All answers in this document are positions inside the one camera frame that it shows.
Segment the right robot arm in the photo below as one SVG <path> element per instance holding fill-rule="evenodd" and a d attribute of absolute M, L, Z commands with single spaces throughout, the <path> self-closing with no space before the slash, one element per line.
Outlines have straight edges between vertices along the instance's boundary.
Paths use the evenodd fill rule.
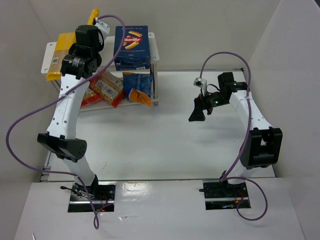
<path fill-rule="evenodd" d="M 194 110 L 188 120 L 203 122 L 214 108 L 231 105 L 245 128 L 245 138 L 238 162 L 230 171 L 222 173 L 217 189 L 210 183 L 203 187 L 202 192 L 210 198 L 235 196 L 256 170 L 276 164 L 283 139 L 282 130 L 273 127 L 257 107 L 246 82 L 235 81 L 232 72 L 224 72 L 217 79 L 215 92 L 207 90 L 206 79 L 197 77 L 194 80 L 200 94 L 194 99 Z"/>

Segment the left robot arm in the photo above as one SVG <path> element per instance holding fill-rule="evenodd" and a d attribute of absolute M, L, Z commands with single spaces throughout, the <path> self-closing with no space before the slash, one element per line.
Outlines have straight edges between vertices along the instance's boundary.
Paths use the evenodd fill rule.
<path fill-rule="evenodd" d="M 93 25 L 80 25 L 75 30 L 75 43 L 61 62 L 60 100 L 46 133 L 37 136 L 38 143 L 61 159 L 74 175 L 73 192 L 88 191 L 91 196 L 97 192 L 98 178 L 85 157 L 87 142 L 76 137 L 76 124 L 89 77 L 102 63 L 101 36 L 101 30 Z"/>

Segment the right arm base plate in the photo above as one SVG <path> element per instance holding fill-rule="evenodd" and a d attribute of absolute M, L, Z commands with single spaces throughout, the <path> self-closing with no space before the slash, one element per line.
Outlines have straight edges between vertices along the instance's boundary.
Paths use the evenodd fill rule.
<path fill-rule="evenodd" d="M 243 182 L 240 184 L 230 184 L 227 181 L 204 181 L 202 188 L 198 190 L 204 195 L 206 210 L 231 210 L 250 209 L 249 194 L 247 185 Z"/>

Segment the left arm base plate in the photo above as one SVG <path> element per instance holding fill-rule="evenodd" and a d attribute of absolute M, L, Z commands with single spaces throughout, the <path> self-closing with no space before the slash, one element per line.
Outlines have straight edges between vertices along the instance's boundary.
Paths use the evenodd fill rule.
<path fill-rule="evenodd" d="M 92 200 L 97 212 L 114 212 L 116 195 L 116 183 L 114 181 L 100 181 L 95 193 L 90 193 L 89 196 L 75 184 L 72 187 L 60 186 L 60 189 L 70 192 L 69 213 L 92 212 L 89 199 Z"/>

